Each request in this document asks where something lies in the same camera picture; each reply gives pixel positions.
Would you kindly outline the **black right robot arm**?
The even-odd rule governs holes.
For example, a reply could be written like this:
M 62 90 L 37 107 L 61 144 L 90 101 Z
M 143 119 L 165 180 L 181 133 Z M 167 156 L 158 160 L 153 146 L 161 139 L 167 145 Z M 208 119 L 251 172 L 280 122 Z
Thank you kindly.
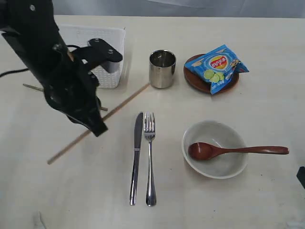
M 297 177 L 298 181 L 301 183 L 301 185 L 303 186 L 303 188 L 305 188 L 305 167 L 304 166 L 299 167 L 296 177 Z

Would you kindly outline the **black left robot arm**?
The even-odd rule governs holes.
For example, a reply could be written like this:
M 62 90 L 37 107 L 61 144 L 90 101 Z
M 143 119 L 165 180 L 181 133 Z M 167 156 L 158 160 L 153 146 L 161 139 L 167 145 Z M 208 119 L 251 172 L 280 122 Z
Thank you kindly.
M 122 55 L 102 39 L 70 51 L 54 20 L 50 0 L 3 0 L 3 38 L 43 87 L 46 102 L 95 136 L 107 131 L 100 114 L 99 86 L 93 69 L 122 61 Z

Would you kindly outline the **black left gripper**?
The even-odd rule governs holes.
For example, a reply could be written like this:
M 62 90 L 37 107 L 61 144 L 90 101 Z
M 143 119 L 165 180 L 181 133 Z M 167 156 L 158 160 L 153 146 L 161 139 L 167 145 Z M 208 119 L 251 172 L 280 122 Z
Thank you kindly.
M 101 66 L 107 73 L 114 73 L 123 56 L 100 38 L 90 39 L 86 47 L 76 48 L 72 53 L 59 43 L 53 50 L 61 58 L 43 85 L 47 103 L 99 137 L 108 127 L 101 117 L 100 100 L 96 95 L 99 82 L 91 70 Z

